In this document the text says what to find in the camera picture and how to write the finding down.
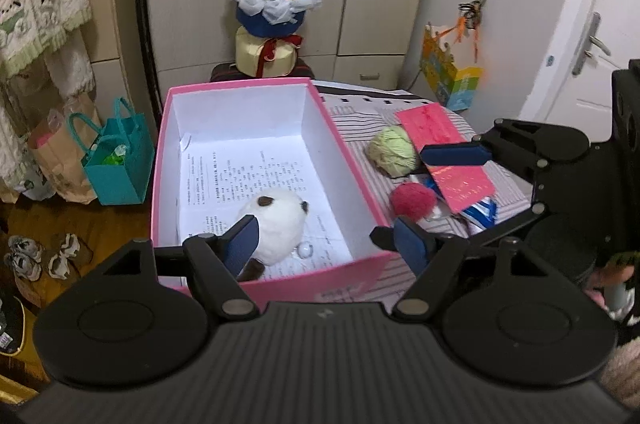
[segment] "pink pom-pom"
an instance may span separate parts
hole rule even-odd
[[[438,203],[436,193],[417,182],[405,182],[391,192],[391,207],[396,216],[404,214],[414,222],[429,216]]]

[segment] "teal gift bag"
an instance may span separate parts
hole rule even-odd
[[[122,118],[121,104],[128,110],[129,117]],[[109,118],[102,129],[85,114],[78,112],[69,115],[68,128],[84,151],[82,168],[100,203],[104,206],[141,204],[145,201],[156,151],[143,114],[136,114],[123,97],[114,101],[113,109],[115,117]],[[76,133],[76,118],[97,133],[90,148],[82,144]],[[118,146],[124,146],[125,149],[124,158],[116,159],[120,163],[104,163]]]

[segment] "bag handle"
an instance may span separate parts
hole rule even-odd
[[[444,36],[446,36],[447,34],[456,31],[456,39],[453,41],[453,43],[462,43],[462,36],[465,33],[465,17],[464,16],[460,16],[458,18],[458,21],[456,22],[456,25],[446,29],[443,32],[438,32],[437,36],[435,37],[436,41],[439,43],[439,41],[444,38]],[[474,29],[474,63],[478,62],[478,54],[479,54],[479,48],[478,48],[478,44],[480,42],[480,32],[479,32],[479,26],[477,26]]]
[[[120,106],[124,106],[125,109],[129,112],[129,117],[131,117],[134,121],[137,131],[141,131],[142,127],[140,123],[135,119],[136,111],[129,105],[127,99],[124,97],[117,97],[113,99],[113,112],[115,114],[116,123],[118,125],[118,129],[120,130],[120,135],[127,141],[127,147],[130,147],[129,137],[127,136],[127,132],[124,130],[124,125],[122,123],[122,114]]]
[[[95,131],[95,133],[97,133],[98,135],[102,134],[102,131],[100,130],[100,128],[98,128],[94,122],[88,118],[85,114],[83,114],[82,112],[73,112],[71,115],[69,115],[69,117],[66,120],[66,126],[69,128],[69,132],[71,133],[71,137],[74,138],[74,140],[76,141],[76,144],[78,144],[78,146],[82,149],[82,151],[84,151],[85,153],[89,153],[90,150],[87,146],[84,145],[84,143],[82,142],[82,140],[80,139],[80,137],[78,136],[78,132],[76,131],[76,127],[74,126],[74,119],[75,118],[79,118],[80,120],[83,120],[84,123],[86,125],[89,126],[89,128],[91,128],[92,130]]]

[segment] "blue and white wrapper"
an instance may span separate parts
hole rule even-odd
[[[445,202],[444,196],[440,192],[440,188],[431,175],[424,179],[423,184],[436,193],[436,196]],[[480,229],[489,229],[495,225],[495,218],[498,212],[498,204],[491,197],[485,197],[472,206],[469,206],[458,214],[468,222],[474,224]]]

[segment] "wooden floor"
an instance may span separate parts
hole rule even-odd
[[[52,236],[61,232],[74,232],[84,240],[94,252],[94,260],[80,270],[82,276],[132,238],[148,238],[150,212],[149,200],[140,206],[101,206],[96,200],[83,206],[57,196],[45,202],[33,202],[21,196],[15,205],[0,204],[0,217],[7,221],[9,235],[33,238],[46,248]],[[0,242],[0,246],[1,260],[7,250],[6,240]],[[31,285],[44,304],[51,303],[64,289],[45,273]],[[17,291],[14,277],[4,263],[0,266],[0,288]],[[5,356],[0,356],[0,374],[35,390],[47,383],[42,368],[25,367],[23,362]]]

